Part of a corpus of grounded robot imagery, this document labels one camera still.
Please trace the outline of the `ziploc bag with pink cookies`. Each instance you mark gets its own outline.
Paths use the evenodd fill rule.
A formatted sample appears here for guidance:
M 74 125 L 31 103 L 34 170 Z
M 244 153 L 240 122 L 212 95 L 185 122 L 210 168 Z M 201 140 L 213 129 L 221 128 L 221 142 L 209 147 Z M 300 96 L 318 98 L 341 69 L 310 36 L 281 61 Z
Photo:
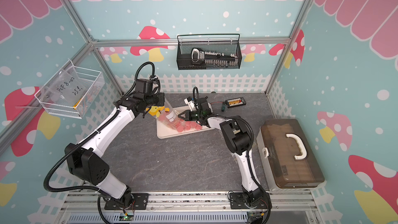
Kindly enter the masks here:
M 167 99 L 165 99 L 164 106 L 152 106 L 147 110 L 149 110 L 148 113 L 151 116 L 155 117 L 165 126 L 177 129 L 179 125 L 178 115 Z

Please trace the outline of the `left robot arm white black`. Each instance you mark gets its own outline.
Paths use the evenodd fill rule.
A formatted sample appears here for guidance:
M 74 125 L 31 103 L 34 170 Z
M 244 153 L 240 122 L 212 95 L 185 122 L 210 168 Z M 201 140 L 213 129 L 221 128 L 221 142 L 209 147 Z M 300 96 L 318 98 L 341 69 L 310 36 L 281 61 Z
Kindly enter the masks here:
M 79 188 L 93 190 L 119 208 L 130 207 L 134 202 L 131 188 L 112 174 L 109 165 L 102 157 L 116 136 L 139 114 L 144 114 L 152 106 L 164 106 L 164 104 L 164 93 L 146 96 L 143 99 L 124 96 L 114 102 L 114 110 L 97 129 L 78 144 L 69 144 L 65 148 L 65 155 L 46 175 L 44 189 L 48 192 L 64 192 Z M 89 182 L 89 185 L 52 187 L 50 179 L 64 162 L 67 163 L 72 175 Z

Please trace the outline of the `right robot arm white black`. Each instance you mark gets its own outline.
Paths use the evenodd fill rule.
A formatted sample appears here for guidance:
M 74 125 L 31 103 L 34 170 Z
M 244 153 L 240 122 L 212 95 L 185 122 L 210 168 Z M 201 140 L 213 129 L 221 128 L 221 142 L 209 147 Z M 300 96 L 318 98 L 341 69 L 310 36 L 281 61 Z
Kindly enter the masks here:
M 215 114 L 207 98 L 188 97 L 184 100 L 189 109 L 178 117 L 196 121 L 200 125 L 220 130 L 229 151 L 235 156 L 241 174 L 242 198 L 249 208 L 263 203 L 269 212 L 272 208 L 269 194 L 261 186 L 252 160 L 254 132 L 249 123 L 239 116 L 226 117 Z

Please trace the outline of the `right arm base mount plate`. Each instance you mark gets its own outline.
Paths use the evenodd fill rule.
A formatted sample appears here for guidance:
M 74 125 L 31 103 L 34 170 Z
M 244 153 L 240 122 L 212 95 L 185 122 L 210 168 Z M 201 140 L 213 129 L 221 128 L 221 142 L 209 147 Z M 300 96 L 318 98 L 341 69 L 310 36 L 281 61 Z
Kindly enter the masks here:
M 233 192 L 229 191 L 227 194 L 227 198 L 230 202 L 231 209 L 264 209 L 267 210 L 268 202 L 262 198 L 253 206 L 249 206 L 248 203 L 245 202 L 242 192 Z

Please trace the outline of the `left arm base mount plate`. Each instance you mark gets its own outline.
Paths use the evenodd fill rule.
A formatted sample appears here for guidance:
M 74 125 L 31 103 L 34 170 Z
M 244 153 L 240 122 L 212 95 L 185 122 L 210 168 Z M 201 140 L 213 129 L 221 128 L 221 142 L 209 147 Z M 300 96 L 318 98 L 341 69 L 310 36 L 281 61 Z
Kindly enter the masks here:
M 105 210 L 146 210 L 149 194 L 129 193 L 121 199 L 111 198 L 105 202 Z

